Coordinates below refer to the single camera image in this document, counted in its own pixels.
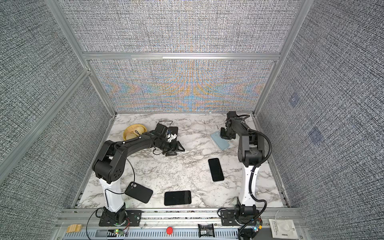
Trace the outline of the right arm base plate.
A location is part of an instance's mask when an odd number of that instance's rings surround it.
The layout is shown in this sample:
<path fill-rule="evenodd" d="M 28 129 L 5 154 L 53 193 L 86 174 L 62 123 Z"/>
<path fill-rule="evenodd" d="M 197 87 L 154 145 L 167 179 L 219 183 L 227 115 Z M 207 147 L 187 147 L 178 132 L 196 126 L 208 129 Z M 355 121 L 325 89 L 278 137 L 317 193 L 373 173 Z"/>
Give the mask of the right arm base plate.
<path fill-rule="evenodd" d="M 250 226 L 260 223 L 261 219 L 253 218 L 253 216 L 237 216 L 234 209 L 221 208 L 218 209 L 217 214 L 221 220 L 223 226 L 243 226 L 250 220 Z"/>

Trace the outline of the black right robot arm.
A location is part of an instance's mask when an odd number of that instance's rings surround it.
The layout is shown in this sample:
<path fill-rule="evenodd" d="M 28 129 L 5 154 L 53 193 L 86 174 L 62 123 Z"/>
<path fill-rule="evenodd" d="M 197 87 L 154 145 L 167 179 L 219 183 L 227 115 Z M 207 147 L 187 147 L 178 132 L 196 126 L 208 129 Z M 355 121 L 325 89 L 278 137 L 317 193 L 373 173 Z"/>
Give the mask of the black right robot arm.
<path fill-rule="evenodd" d="M 270 139 L 262 132 L 252 129 L 246 123 L 250 115 L 238 115 L 229 111 L 225 126 L 220 130 L 223 140 L 239 138 L 238 160 L 242 164 L 242 186 L 235 205 L 234 215 L 241 224 L 250 224 L 259 218 L 267 207 L 267 201 L 256 198 L 254 188 L 261 165 L 272 154 Z"/>

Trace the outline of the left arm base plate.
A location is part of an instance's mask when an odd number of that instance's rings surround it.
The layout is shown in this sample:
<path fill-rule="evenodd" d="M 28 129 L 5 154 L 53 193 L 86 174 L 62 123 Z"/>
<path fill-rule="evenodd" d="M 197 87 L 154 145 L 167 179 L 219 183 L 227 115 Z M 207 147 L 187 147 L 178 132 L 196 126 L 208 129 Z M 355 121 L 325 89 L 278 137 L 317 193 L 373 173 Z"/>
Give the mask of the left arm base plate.
<path fill-rule="evenodd" d="M 117 213 L 105 210 L 99 221 L 99 227 L 138 227 L 142 218 L 140 210 L 125 210 Z"/>

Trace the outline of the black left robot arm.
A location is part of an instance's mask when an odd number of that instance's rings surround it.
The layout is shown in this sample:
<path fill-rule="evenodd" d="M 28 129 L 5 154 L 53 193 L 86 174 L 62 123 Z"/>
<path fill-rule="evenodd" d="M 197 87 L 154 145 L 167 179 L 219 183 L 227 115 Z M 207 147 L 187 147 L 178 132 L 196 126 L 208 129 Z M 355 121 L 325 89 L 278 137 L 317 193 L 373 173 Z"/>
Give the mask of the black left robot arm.
<path fill-rule="evenodd" d="M 144 133 L 134 139 L 113 142 L 104 142 L 97 159 L 92 165 L 96 177 L 100 180 L 105 197 L 105 208 L 117 213 L 125 205 L 123 195 L 127 195 L 133 190 L 130 184 L 123 192 L 121 190 L 121 177 L 124 174 L 125 165 L 128 157 L 145 149 L 157 148 L 166 154 L 177 154 L 184 152 L 182 144 L 173 139 L 169 141 L 165 137 L 160 137 L 154 133 Z"/>

